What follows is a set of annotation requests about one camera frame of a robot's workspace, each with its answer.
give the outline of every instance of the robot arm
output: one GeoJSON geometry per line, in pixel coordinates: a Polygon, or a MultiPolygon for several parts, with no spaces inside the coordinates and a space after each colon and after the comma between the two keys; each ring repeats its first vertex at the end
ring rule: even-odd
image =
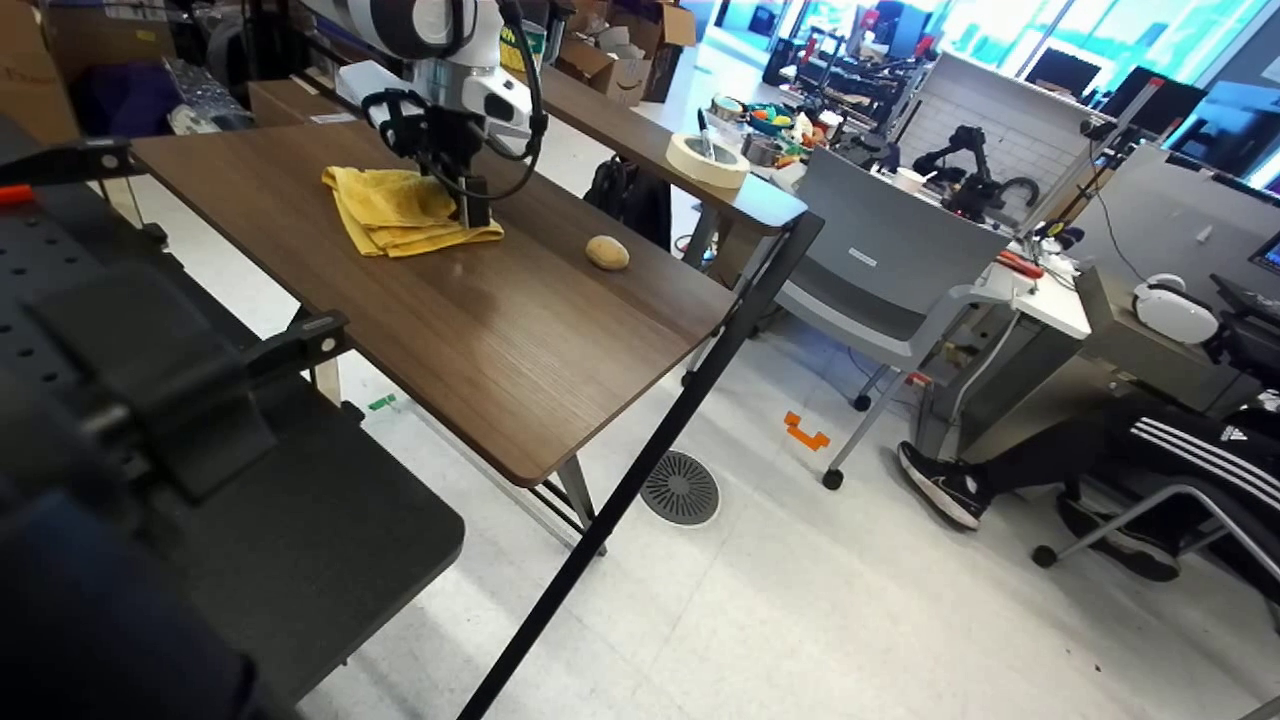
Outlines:
{"type": "Polygon", "coordinates": [[[500,67],[505,22],[523,43],[518,0],[308,0],[308,8],[411,63],[408,81],[381,63],[347,63],[335,72],[335,93],[365,106],[402,154],[415,154],[452,189],[463,225],[489,225],[492,197],[468,176],[473,154],[489,144],[534,170],[550,123],[537,67],[530,85],[500,67]]]}

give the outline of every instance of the striped fabric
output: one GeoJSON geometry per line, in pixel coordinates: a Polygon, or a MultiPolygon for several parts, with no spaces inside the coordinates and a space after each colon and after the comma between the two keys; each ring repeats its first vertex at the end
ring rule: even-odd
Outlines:
{"type": "Polygon", "coordinates": [[[1237,482],[1239,492],[1264,498],[1270,507],[1280,511],[1280,479],[1249,458],[1239,458],[1237,450],[1214,445],[1214,441],[1201,441],[1183,428],[1174,428],[1155,416],[1146,416],[1132,425],[1132,434],[1139,434],[1146,445],[1155,445],[1163,446],[1167,456],[1180,456],[1195,469],[1205,469],[1207,474],[1226,479],[1226,482],[1237,482]]]}

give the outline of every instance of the potato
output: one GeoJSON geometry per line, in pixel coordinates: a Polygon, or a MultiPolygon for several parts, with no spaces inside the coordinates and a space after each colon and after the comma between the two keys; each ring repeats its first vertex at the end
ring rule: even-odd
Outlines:
{"type": "Polygon", "coordinates": [[[593,236],[590,241],[590,259],[597,269],[608,269],[608,271],[634,269],[634,253],[617,236],[593,236]]]}

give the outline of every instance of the window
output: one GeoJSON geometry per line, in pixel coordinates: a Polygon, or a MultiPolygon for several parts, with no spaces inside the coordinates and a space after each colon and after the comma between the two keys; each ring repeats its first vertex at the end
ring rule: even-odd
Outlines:
{"type": "Polygon", "coordinates": [[[1121,85],[1146,63],[1180,85],[1205,72],[1264,12],[1270,0],[951,0],[943,47],[975,63],[1022,74],[1041,47],[1063,47],[1106,67],[1101,85],[1121,85]]]}

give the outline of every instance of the black pole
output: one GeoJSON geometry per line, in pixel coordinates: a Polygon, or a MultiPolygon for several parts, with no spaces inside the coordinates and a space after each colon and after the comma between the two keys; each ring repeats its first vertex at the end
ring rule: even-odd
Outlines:
{"type": "Polygon", "coordinates": [[[820,236],[820,228],[823,228],[823,219],[803,210],[772,243],[767,259],[756,269],[756,276],[743,283],[743,291],[729,309],[720,341],[686,376],[686,392],[677,395],[677,402],[669,408],[661,428],[649,434],[649,445],[639,446],[638,462],[626,471],[626,479],[617,482],[617,492],[608,494],[608,504],[599,507],[593,527],[583,533],[583,541],[570,553],[570,560],[562,563],[562,570],[551,574],[544,594],[534,603],[534,612],[523,616],[523,623],[518,626],[518,635],[500,651],[500,661],[489,667],[489,676],[480,680],[478,694],[459,711],[463,720],[480,720],[492,706],[492,699],[505,690],[505,685],[518,676],[518,667],[523,662],[530,646],[544,635],[544,626],[551,623],[551,616],[562,612],[562,603],[570,600],[577,579],[590,570],[590,563],[597,560],[604,541],[627,517],[627,507],[638,504],[644,479],[669,456],[669,446],[677,445],[686,425],[697,416],[697,408],[707,400],[707,392],[715,386],[715,380],[725,376],[731,357],[743,346],[743,341],[753,336],[760,317],[772,309],[772,301],[786,288],[786,280],[803,259],[809,243],[820,236]]]}

